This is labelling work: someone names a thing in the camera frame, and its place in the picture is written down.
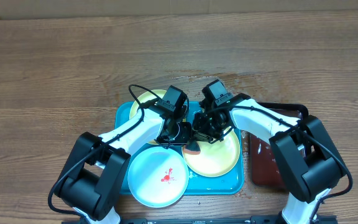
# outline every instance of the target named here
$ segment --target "pale yellow plate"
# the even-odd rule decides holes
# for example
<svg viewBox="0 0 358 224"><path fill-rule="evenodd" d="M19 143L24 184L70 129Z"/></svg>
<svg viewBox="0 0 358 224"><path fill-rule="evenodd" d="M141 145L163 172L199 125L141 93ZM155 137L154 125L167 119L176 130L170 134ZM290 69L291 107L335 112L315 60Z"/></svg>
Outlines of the pale yellow plate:
<svg viewBox="0 0 358 224"><path fill-rule="evenodd" d="M199 175L205 177L219 177L229 172L236 165L241 153L240 142L232 130L223 141L214 144L197 142L201 152L191 155L183 152L187 165Z"/></svg>
<svg viewBox="0 0 358 224"><path fill-rule="evenodd" d="M157 94L157 96L163 98L164 94L167 92L166 90L152 90L155 94ZM151 94L150 92L145 92L143 94L141 94L138 98L140 103L144 103L146 101L155 99L155 96L153 94ZM136 103L136 101L134 102L134 104L132 104L131 106L131 110L129 112L129 119L133 118L137 112L137 109L139 108L139 104ZM154 140L149 141L149 144L153 144L153 145L157 145L157 143Z"/></svg>

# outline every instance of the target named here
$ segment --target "wood grain surface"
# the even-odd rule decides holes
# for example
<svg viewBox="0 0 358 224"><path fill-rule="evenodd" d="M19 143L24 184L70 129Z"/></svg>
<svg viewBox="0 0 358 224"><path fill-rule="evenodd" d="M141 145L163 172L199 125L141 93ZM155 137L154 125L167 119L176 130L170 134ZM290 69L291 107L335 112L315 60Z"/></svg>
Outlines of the wood grain surface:
<svg viewBox="0 0 358 224"><path fill-rule="evenodd" d="M355 184L319 212L358 223L358 11L0 21L0 223L73 219L48 209L48 191L81 133L112 129L117 108L133 100L129 84L175 85L202 100L216 78L256 100L302 103L323 121ZM125 196L117 212L278 213L287 194L252 184L243 140L246 181L235 195L186 196L161 209Z"/></svg>

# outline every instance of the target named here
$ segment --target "plate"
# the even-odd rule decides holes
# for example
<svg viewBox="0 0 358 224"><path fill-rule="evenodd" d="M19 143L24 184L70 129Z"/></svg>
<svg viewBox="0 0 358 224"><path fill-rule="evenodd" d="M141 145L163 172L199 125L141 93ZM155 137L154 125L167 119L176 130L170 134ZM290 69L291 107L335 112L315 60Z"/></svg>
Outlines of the plate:
<svg viewBox="0 0 358 224"><path fill-rule="evenodd" d="M152 91L161 98L163 98L164 94L167 92L166 90L152 90ZM146 101L155 99L155 96L150 92L145 92L141 94L137 99L139 100L140 103L144 103ZM134 104L132 104L131 106L131 110L129 112L129 119L135 116L137 109L139 109L139 104L135 101ZM157 145L157 143L154 140L149 141L149 144Z"/></svg>
<svg viewBox="0 0 358 224"><path fill-rule="evenodd" d="M162 208L175 203L185 193L189 170L173 149L156 146L135 157L128 170L128 186L143 205Z"/></svg>
<svg viewBox="0 0 358 224"><path fill-rule="evenodd" d="M219 177L228 173L236 165L241 147L239 140L232 130L223 141L214 144L197 142L200 146L200 154L191 155L183 152L183 158L187 165L199 175L205 177Z"/></svg>

